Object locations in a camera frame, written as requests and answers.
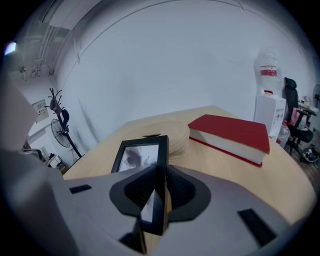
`book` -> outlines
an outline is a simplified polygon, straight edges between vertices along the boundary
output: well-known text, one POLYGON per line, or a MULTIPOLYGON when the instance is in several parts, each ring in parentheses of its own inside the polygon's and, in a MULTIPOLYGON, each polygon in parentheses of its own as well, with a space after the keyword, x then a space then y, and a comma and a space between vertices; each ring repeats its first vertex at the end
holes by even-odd
POLYGON ((262 166, 270 153, 265 124, 205 114, 188 124, 190 139, 262 166))

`red label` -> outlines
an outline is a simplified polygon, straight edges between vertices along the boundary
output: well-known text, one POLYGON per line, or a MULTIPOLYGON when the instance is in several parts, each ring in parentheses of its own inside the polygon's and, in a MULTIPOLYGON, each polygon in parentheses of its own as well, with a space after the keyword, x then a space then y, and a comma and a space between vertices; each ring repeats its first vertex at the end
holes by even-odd
POLYGON ((277 71, 276 70, 260 70, 260 75, 261 76, 277 76, 277 71))

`black slot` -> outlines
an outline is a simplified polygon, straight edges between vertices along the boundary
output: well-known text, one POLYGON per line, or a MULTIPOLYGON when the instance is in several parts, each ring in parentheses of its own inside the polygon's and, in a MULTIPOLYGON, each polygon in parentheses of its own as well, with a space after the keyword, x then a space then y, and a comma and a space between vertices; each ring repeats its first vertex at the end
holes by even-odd
POLYGON ((277 237, 254 210, 246 209, 237 213, 261 247, 277 237))
POLYGON ((80 193, 80 192, 83 192, 83 191, 86 191, 89 189, 92 189, 92 187, 89 185, 74 186, 74 187, 69 188, 71 194, 80 193))

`black frame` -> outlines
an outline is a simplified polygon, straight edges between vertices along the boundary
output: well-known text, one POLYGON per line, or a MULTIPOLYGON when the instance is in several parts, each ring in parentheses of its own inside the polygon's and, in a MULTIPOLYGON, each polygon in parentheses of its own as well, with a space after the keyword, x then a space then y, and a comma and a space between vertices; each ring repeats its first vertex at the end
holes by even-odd
POLYGON ((167 227, 167 194, 166 194, 166 171, 169 160, 168 136, 155 136, 148 138, 124 140, 121 142, 116 154, 111 173, 117 173, 121 164, 126 147, 139 147, 158 145, 158 156, 156 162, 155 194, 153 201, 152 222, 141 220, 142 230, 151 234, 161 236, 167 227))

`office chair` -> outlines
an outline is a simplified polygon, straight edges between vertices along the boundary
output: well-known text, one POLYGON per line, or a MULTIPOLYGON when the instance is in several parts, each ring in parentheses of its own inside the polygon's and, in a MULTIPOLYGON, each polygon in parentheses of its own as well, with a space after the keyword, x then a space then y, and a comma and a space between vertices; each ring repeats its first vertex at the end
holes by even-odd
MULTIPOLYGON (((297 84, 294 80, 289 79, 287 77, 284 78, 284 84, 285 84, 284 91, 285 91, 285 96, 286 96, 286 102, 288 105, 288 115, 286 117, 286 120, 288 122, 290 122, 294 108, 298 109, 298 107, 299 107, 298 93, 296 90, 297 84)), ((288 125, 292 139, 291 140, 288 139, 286 144, 290 146, 290 153, 289 154, 291 155, 292 149, 295 149, 298 152, 298 154, 300 155, 300 160, 302 160, 303 153, 299 149, 299 144, 301 141, 303 141, 305 143, 310 142, 313 139, 314 134, 309 129, 305 130, 305 131, 297 129, 303 116, 306 116, 307 122, 309 121, 309 118, 310 118, 310 114, 308 112, 302 111, 300 109, 298 109, 297 111, 300 113, 297 122, 295 123, 294 126, 291 124, 288 125)))

